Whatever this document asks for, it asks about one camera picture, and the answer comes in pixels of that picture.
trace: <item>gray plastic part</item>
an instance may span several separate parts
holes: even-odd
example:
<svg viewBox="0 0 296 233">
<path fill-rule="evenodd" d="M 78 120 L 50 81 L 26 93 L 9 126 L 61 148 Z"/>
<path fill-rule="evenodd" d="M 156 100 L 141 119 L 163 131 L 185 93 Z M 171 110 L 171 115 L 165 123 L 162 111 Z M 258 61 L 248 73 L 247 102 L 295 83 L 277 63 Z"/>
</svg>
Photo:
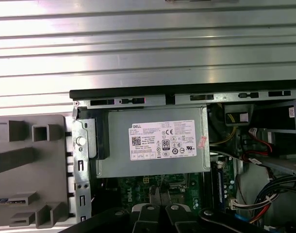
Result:
<svg viewBox="0 0 296 233">
<path fill-rule="evenodd" d="M 40 210 L 35 212 L 36 228 L 45 229 L 53 227 L 56 222 L 67 214 L 67 206 L 61 202 L 44 205 Z"/>
<path fill-rule="evenodd" d="M 10 219 L 10 227 L 26 227 L 35 222 L 35 213 L 17 213 Z"/>
<path fill-rule="evenodd" d="M 33 142 L 55 141 L 61 138 L 61 130 L 58 125 L 33 125 Z"/>
<path fill-rule="evenodd" d="M 225 104 L 225 123 L 227 126 L 248 126 L 250 125 L 251 117 L 254 112 L 253 104 Z M 228 123 L 227 114 L 240 113 L 240 119 L 244 118 L 247 121 L 238 123 Z"/>
<path fill-rule="evenodd" d="M 38 198 L 34 199 L 33 195 L 25 196 L 28 198 L 29 205 L 0 205 L 0 226 L 8 226 L 12 222 L 11 218 L 17 213 L 35 213 L 45 205 L 49 206 L 50 212 L 49 203 L 62 203 L 63 206 L 60 216 L 54 215 L 53 223 L 67 220 L 69 208 L 64 117 L 61 115 L 0 117 L 0 122 L 8 120 L 24 121 L 28 134 L 24 141 L 0 142 L 0 153 L 7 150 L 33 148 L 35 159 L 32 163 L 0 173 L 0 198 L 18 198 L 17 194 L 34 192 L 37 193 Z M 32 125 L 49 125 L 50 129 L 52 129 L 51 125 L 58 125 L 60 139 L 33 142 Z"/>
<path fill-rule="evenodd" d="M 0 152 L 0 173 L 34 161 L 33 148 Z"/>
<path fill-rule="evenodd" d="M 27 136 L 26 128 L 24 121 L 1 121 L 0 142 L 24 141 Z"/>
<path fill-rule="evenodd" d="M 14 196 L 10 197 L 8 201 L 23 201 L 25 202 L 24 204 L 21 205 L 30 205 L 34 200 L 37 200 L 38 196 L 36 192 L 32 193 L 20 193 L 20 194 L 15 194 Z"/>
</svg>

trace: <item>vent slot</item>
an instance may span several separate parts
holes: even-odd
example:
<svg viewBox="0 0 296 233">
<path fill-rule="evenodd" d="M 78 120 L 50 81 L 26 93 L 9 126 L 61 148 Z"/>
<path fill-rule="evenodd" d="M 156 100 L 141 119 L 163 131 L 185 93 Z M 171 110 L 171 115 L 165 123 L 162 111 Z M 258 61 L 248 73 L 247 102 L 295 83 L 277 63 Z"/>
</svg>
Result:
<svg viewBox="0 0 296 233">
<path fill-rule="evenodd" d="M 115 104 L 114 99 L 109 99 L 109 100 L 91 100 L 90 105 L 91 106 L 98 106 L 98 105 L 113 105 Z"/>
</svg>

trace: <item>yellow cable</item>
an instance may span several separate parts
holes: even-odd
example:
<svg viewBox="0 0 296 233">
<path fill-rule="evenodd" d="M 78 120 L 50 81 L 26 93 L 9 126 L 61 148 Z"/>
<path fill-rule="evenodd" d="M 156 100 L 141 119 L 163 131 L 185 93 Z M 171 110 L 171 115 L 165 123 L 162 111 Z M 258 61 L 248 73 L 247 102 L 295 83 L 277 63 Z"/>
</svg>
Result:
<svg viewBox="0 0 296 233">
<path fill-rule="evenodd" d="M 234 117 L 232 116 L 232 114 L 228 114 L 228 116 L 229 116 L 230 120 L 232 121 L 232 123 L 235 123 L 235 120 L 234 120 Z M 230 135 L 228 137 L 226 137 L 225 139 L 223 139 L 219 142 L 212 143 L 211 145 L 219 145 L 219 144 L 228 142 L 229 140 L 231 140 L 231 138 L 234 137 L 235 132 L 236 132 L 236 127 L 233 127 L 232 132 L 230 133 Z"/>
</svg>

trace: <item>green circuit board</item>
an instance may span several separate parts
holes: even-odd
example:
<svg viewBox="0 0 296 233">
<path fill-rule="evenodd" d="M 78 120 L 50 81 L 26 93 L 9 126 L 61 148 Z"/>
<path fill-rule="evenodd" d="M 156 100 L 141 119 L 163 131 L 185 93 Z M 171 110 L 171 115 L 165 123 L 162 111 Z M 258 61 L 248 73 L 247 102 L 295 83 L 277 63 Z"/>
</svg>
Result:
<svg viewBox="0 0 296 233">
<path fill-rule="evenodd" d="M 223 165 L 223 174 L 224 174 L 224 186 L 225 191 L 228 197 L 236 197 L 236 184 L 235 184 L 235 175 L 233 167 L 233 159 L 229 160 L 227 158 L 226 162 Z"/>
<path fill-rule="evenodd" d="M 167 182 L 172 203 L 185 204 L 197 213 L 201 209 L 199 174 L 173 174 L 118 178 L 121 190 L 121 202 L 124 208 L 131 210 L 140 203 L 149 203 L 149 188 Z"/>
</svg>

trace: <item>barcode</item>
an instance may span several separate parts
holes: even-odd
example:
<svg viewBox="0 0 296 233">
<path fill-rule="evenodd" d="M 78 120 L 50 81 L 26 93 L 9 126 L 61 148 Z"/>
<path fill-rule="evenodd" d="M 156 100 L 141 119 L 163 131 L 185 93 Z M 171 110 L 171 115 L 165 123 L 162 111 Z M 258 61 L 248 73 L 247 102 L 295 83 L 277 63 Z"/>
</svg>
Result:
<svg viewBox="0 0 296 233">
<path fill-rule="evenodd" d="M 295 117 L 295 108 L 289 108 L 289 118 L 294 118 Z"/>
<path fill-rule="evenodd" d="M 141 146 L 142 141 L 140 137 L 132 137 L 132 145 L 133 146 Z"/>
</svg>

